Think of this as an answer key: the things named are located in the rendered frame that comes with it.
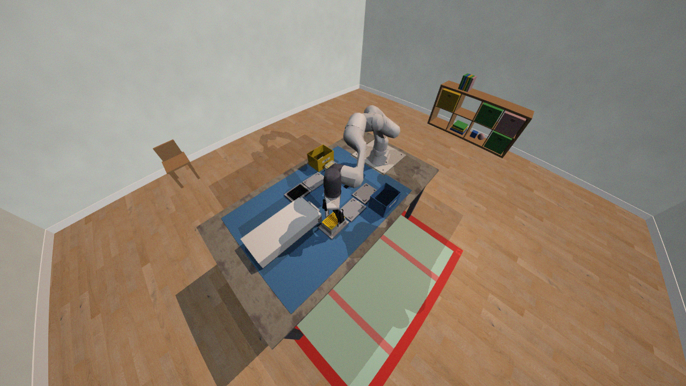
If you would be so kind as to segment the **yellow bin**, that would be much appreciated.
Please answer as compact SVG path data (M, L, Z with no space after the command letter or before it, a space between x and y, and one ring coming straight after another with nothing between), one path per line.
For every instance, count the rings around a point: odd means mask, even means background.
M334 161L334 151L327 146L319 146L313 151L307 152L307 160L308 164L319 172L324 169L324 165L329 161Z

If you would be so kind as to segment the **yellow plate with grid of black holes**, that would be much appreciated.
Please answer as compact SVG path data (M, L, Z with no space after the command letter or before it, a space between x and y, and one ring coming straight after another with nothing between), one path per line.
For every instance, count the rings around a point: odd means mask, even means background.
M334 212L332 212L329 217L325 218L322 222L322 227L325 229L329 234L334 234L335 231L338 228L338 222L337 222L337 217Z

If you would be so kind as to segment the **blue bench mat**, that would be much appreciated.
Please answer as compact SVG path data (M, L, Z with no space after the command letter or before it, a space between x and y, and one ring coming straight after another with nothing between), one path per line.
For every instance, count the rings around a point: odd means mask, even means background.
M357 188L345 188L345 185L341 184L340 208L355 198L352 194L365 183L379 190L380 186L386 182L401 191L401 196L397 204L384 217L371 210L368 207L368 201L364 204L367 208L352 222L345 218L349 223L331 240L318 229L326 218L323 209L324 184L319 186L303 199L315 205L323 219L270 264L264 268L261 267L241 239L251 230L256 229L260 223L267 221L289 205L292 201L284 194L316 173L318 171L307 164L221 218L243 252L290 314L352 255L412 191L387 174L380 174L364 164L362 185Z

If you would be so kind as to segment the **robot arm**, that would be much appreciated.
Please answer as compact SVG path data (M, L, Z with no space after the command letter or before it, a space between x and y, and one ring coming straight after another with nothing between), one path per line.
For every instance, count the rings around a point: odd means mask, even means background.
M341 164L332 164L324 173L324 200L328 210L340 208L341 184L357 188L363 182L363 166L366 158L367 142L363 140L364 132L374 132L374 146L369 160L376 166L387 165L391 156L387 151L388 138L396 138L400 127L373 105L363 113L354 113L345 126L344 140L357 151L357 166L351 168Z

